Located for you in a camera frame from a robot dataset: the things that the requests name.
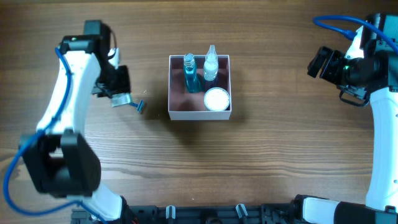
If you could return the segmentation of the teal mouthwash bottle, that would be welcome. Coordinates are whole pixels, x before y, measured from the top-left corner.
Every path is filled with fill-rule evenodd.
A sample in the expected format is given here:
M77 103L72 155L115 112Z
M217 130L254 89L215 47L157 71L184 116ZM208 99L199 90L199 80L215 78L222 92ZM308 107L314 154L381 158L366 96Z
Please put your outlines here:
M183 72L185 77L185 86L189 93L199 93L203 90L200 77L197 75L197 64L195 56L191 53L183 57Z

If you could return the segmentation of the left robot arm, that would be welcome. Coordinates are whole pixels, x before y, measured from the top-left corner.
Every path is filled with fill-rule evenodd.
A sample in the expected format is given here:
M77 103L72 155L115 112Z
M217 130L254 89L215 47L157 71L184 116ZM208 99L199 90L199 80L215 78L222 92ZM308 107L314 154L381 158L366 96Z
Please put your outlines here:
M35 135L20 138L20 151L39 193L66 198L87 209L98 223L137 223L126 199L101 181L100 160L84 138L91 95L112 106L131 103L128 68L119 63L111 28L85 21L81 35L56 47L60 68L49 105Z

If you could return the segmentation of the clear spray bottle blue label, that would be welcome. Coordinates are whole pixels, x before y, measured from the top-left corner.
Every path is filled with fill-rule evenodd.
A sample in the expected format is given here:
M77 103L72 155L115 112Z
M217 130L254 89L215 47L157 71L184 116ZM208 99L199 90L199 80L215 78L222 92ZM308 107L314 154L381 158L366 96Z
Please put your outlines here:
M205 81L205 91L216 86L218 76L218 55L214 45L210 48L205 56L205 63L203 66L203 78Z

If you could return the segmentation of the white green box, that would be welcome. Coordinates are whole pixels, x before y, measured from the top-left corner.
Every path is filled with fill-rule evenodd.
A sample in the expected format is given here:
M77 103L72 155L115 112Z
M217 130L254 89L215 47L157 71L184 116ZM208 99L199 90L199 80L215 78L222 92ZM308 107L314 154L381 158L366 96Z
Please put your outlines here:
M131 103L132 103L132 97L129 93L115 94L111 98L111 106L112 107L130 105Z

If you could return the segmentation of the blue disposable razor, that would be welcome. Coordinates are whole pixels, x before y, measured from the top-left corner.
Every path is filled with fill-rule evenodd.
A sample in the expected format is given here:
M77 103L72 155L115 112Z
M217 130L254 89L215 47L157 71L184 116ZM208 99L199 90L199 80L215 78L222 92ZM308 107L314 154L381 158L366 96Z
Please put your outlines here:
M129 105L135 107L138 113L142 113L145 103L144 100L141 100L138 103L130 102Z

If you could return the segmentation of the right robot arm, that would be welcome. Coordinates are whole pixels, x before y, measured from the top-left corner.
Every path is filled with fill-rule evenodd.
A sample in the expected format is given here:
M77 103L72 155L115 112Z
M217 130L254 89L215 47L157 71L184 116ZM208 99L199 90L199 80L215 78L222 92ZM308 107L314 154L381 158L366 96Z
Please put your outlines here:
M305 223L397 223L397 15L325 15L313 23L352 41L345 53L320 47L307 73L357 98L341 101L371 106L373 168L363 205L297 195L290 216Z

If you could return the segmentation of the cotton swab round container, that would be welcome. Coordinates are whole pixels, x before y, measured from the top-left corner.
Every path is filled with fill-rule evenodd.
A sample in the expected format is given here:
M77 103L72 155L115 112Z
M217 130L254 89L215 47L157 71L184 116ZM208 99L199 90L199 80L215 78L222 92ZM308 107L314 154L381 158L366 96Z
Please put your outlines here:
M204 95L204 104L207 111L225 111L230 103L229 93L220 87L210 88Z

